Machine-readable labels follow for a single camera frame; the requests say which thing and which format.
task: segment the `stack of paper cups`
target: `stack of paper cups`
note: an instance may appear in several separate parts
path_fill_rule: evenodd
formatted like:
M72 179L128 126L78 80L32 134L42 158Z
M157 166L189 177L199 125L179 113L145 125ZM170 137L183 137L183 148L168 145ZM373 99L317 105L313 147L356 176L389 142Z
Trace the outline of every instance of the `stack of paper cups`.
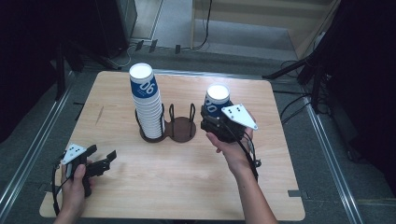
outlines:
M147 138L156 139L165 130L160 90L150 65L137 63L129 70L137 116Z

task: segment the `wooden board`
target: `wooden board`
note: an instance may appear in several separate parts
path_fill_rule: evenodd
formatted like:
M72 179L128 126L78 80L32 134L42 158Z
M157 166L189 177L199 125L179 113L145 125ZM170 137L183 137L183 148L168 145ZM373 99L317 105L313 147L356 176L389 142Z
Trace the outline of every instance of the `wooden board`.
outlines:
M70 142L84 147L96 144L93 161L114 149L118 157L109 171L95 178L96 188L87 200L84 217L244 219L233 175L200 129L199 108L206 88L221 82L230 88L232 101L242 103L257 120L259 130L253 142L257 158L262 160L259 184L276 218L304 218L301 198L288 194L298 186L269 82L159 74L156 80L165 111L174 104L175 117L188 117L190 104L195 104L195 137L183 144L170 138L155 144L145 142L134 118L128 73L100 73ZM40 214L54 216L50 193Z

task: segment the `black cable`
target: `black cable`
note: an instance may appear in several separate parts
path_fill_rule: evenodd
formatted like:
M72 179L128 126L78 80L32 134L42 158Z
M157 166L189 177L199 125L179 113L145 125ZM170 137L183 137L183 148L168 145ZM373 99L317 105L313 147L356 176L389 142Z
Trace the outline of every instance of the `black cable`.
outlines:
M70 178L66 178L66 180L61 184L61 186L59 186L58 190L56 190L56 195L59 194L59 192L61 192L62 187L64 186L64 184L67 182L67 180L69 180Z
M285 118L284 120L282 120L282 125L285 124L286 122L288 122L290 119L292 119L294 116L296 116L297 114L299 114L300 112L303 111L303 109L307 106L310 105L311 103L306 103L305 105L303 105L303 107L301 107L300 109L296 110L294 113L292 113L290 116L288 116L287 118Z
M304 94L300 91L273 91L273 93L285 93L285 94L294 94L294 95L301 95Z
M56 170L59 169L59 163L58 164L54 164L52 167L52 179L51 179L51 187L52 187L52 198L53 198L53 210L55 211L55 215L58 216L59 212L61 211L59 209L59 204L58 204L58 199L57 199L57 190L56 190L56 186L55 186L55 173Z
M331 116L332 111L328 104L328 98L330 97L329 91L327 90L328 82L329 82L329 78L327 76L321 76L320 83L319 83L318 105L324 105L327 108L324 108L324 106L322 106L322 109L320 109L317 106L316 112L318 114Z
M113 65L116 65L117 67L124 67L124 66L127 66L130 62L131 62L131 60L132 60L132 56L131 56L131 54L130 54L130 52L129 52L129 49L131 49L132 47L135 47L137 44L134 44L134 45L130 45L129 47L128 47L128 49L126 50L126 54L128 55L128 63L124 63L124 64L118 64L118 63L115 63L115 62L113 62L111 59L109 59L109 58L107 58L107 60L110 62L110 63L112 63Z
M288 105L285 106L285 108L282 110L282 112L280 113L280 118L282 119L283 114L285 113L286 109L291 106L292 104L296 103L298 100L300 100L301 98L310 95L310 93L306 93L303 94L302 96L298 97L297 99L293 100L291 103L289 103Z
M241 143L241 141L235 136L235 134L230 129L230 127L228 127L225 123L222 123L222 125L224 125L224 127L227 128L227 131L233 136L233 138L235 139L236 143L238 143L238 145L242 148L242 150L244 150L245 156L247 157L247 161L250 164L251 172L253 172L253 175L256 178L256 181L259 181L259 174L257 173L256 165L255 165L253 159L251 159L250 154L248 153L247 149Z
M210 12L211 12L211 10L212 10L212 2L213 2L213 0L210 0L210 3L209 3L209 10L208 10L208 12L207 12L206 28L205 28L206 34L205 34L205 40L204 40L204 42L203 42L200 46L198 46L198 47L193 47L192 49L190 49L190 48L182 48L182 49L198 50L198 49L201 49L201 48L204 46L204 44L206 43L207 37L209 36L209 21L210 21Z
M252 152L251 154L253 155L253 161L256 161L256 149L254 148L253 141L251 140L251 138L250 138L250 136L247 134L247 132L245 132L245 135L246 135L247 137L244 136L244 138L248 140L248 144L252 147L252 148L250 149L250 151Z
M280 69L283 69L283 65L284 65L285 63L296 63L296 62L297 62L297 61L295 61L295 60L288 60L288 61L285 61L285 62L283 62L283 63L280 65ZM298 76L300 75L300 73L297 71L297 69L298 69L298 68L294 69L294 71L296 72L296 75L297 75L297 77L298 77ZM295 77L295 76L290 75L289 73L287 73L286 76L288 76L288 77Z

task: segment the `human hand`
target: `human hand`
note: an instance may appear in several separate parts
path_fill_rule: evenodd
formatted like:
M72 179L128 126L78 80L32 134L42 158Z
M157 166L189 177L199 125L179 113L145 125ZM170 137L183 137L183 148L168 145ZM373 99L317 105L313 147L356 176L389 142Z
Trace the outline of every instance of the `human hand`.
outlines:
M74 172L73 179L68 179L62 186L63 202L61 212L55 223L75 223L85 208L85 190L82 178L86 172L86 166L80 164ZM62 166L62 183L66 180L65 165ZM90 187L93 188L93 180L90 178Z
M251 128L246 128L245 132L245 136L248 135L250 139L253 139L253 130ZM217 148L217 153L222 152L233 175L240 175L245 171L251 172L250 164L246 154L244 150L242 150L242 148L238 145L238 143L221 142L213 133L206 133L206 137L209 139L212 145ZM248 146L247 136L246 138L242 138L241 143L244 145L247 152L249 152L250 149Z

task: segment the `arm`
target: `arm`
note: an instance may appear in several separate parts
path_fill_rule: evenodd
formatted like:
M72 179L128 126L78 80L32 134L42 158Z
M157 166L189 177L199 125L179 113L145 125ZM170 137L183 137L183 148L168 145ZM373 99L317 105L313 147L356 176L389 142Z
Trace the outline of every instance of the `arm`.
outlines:
M253 130L247 129L247 134L252 136ZM230 171L236 179L246 223L277 223L260 186L250 170L242 148L237 143L228 144L221 142L213 133L207 133L206 136L213 146L217 148L216 152L223 153ZM242 141L245 147L248 148L248 141L246 139Z
M74 178L67 180L62 186L62 208L54 223L76 223L84 211L85 191L82 186L82 178L85 175L86 167L81 164L74 173ZM65 168L62 167L62 182L66 180Z

